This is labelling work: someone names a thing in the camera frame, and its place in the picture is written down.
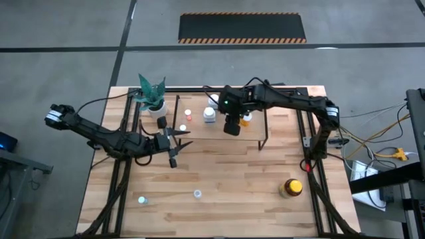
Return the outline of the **black desk beam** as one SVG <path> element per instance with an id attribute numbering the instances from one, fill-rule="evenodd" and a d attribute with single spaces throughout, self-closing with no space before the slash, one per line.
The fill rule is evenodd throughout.
<path id="1" fill-rule="evenodd" d="M 391 185 L 407 183 L 410 180 L 425 180 L 425 164 L 417 162 L 403 167 L 363 177 L 349 183 L 353 194 L 372 191 Z"/>

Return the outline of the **large amber bottle yellow cap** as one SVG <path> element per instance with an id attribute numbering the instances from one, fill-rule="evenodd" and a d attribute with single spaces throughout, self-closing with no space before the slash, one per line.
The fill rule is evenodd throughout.
<path id="1" fill-rule="evenodd" d="M 299 196 L 303 191 L 303 184 L 297 179 L 288 179 L 278 187 L 278 192 L 283 198 L 292 198 Z"/>

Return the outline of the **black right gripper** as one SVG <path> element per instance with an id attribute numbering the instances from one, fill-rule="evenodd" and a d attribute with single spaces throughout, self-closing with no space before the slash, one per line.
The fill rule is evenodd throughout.
<path id="1" fill-rule="evenodd" d="M 225 115 L 224 132 L 238 136 L 240 134 L 240 119 L 248 113 L 243 104 L 244 93 L 226 85 L 220 92 L 218 110 Z"/>

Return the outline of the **white box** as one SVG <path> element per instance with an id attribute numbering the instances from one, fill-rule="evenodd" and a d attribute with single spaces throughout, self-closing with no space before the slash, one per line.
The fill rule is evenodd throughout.
<path id="1" fill-rule="evenodd" d="M 360 161 L 354 161 L 351 168 L 350 181 L 356 181 L 364 177 L 376 175 L 379 172 L 375 168 L 367 166 L 367 164 Z M 352 197 L 357 202 L 361 202 L 381 211 L 386 210 L 386 202 L 381 200 L 380 191 L 378 189 L 352 194 Z"/>

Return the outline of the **blue-lit black device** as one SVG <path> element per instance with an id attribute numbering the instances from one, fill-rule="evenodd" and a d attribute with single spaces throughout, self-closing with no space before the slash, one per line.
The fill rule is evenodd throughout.
<path id="1" fill-rule="evenodd" d="M 6 133 L 0 132 L 0 149 L 13 152 L 17 146 L 18 140 Z"/>

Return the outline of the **grey side table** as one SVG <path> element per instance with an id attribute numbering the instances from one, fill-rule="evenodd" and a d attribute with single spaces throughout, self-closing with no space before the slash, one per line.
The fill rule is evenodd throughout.
<path id="1" fill-rule="evenodd" d="M 33 171 L 51 174 L 53 166 L 0 149 L 0 239 L 11 235 L 16 215 Z"/>

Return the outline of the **green leafy plant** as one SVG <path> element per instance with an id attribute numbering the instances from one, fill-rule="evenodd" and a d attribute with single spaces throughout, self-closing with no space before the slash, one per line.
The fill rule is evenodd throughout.
<path id="1" fill-rule="evenodd" d="M 135 96 L 135 101 L 141 104 L 139 110 L 160 110 L 164 104 L 165 79 L 158 84 L 151 84 L 145 77 L 138 74 L 141 91 Z"/>

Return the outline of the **black aluminium rig frame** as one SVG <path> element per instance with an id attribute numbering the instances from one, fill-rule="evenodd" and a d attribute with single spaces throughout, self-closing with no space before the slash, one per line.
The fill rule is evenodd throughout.
<path id="1" fill-rule="evenodd" d="M 233 137 L 224 118 L 206 124 L 207 97 L 178 88 L 166 94 L 167 122 L 186 125 L 181 138 L 192 141 L 169 166 L 167 154 L 132 164 L 127 193 L 113 207 L 100 232 L 121 237 L 314 237 L 329 232 L 325 207 L 308 187 L 285 199 L 278 187 L 295 178 L 308 184 L 300 169 L 302 139 L 318 122 L 306 113 L 272 108 L 256 112 L 248 127 Z M 185 110 L 191 110 L 187 121 Z M 202 192 L 196 199 L 195 190 Z M 146 197 L 147 204 L 138 203 Z"/>

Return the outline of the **black mat hazard stripes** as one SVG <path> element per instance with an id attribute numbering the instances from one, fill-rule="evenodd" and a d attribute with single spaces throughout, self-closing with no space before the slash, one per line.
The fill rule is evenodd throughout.
<path id="1" fill-rule="evenodd" d="M 179 44 L 305 44 L 296 12 L 197 12 L 179 18 Z"/>

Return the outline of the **white plant pot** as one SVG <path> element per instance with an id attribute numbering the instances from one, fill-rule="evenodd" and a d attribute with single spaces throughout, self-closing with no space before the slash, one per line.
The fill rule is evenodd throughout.
<path id="1" fill-rule="evenodd" d="M 168 108 L 165 101 L 162 101 L 159 106 L 156 108 L 149 108 L 147 111 L 149 112 L 151 118 L 156 120 L 160 117 L 166 116 Z"/>

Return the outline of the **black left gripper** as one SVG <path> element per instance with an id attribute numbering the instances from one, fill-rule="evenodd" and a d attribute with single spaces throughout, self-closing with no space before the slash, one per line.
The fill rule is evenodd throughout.
<path id="1" fill-rule="evenodd" d="M 182 149 L 192 144 L 192 141 L 177 143 L 177 138 L 175 136 L 188 134 L 189 131 L 180 131 L 173 129 L 172 127 L 168 127 L 165 116 L 157 118 L 157 126 L 162 130 L 162 132 L 156 133 L 153 136 L 155 152 L 160 153 L 166 151 L 169 155 L 170 168 L 174 169 L 177 167 L 177 160 L 175 157 Z"/>

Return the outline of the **yellow power splitter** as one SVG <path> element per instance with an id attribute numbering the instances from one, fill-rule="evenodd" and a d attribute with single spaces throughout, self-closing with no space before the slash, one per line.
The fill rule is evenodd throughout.
<path id="1" fill-rule="evenodd" d="M 408 160 L 408 157 L 406 156 L 406 153 L 404 152 L 403 148 L 396 148 L 396 151 L 394 152 L 392 156 L 401 161 Z"/>

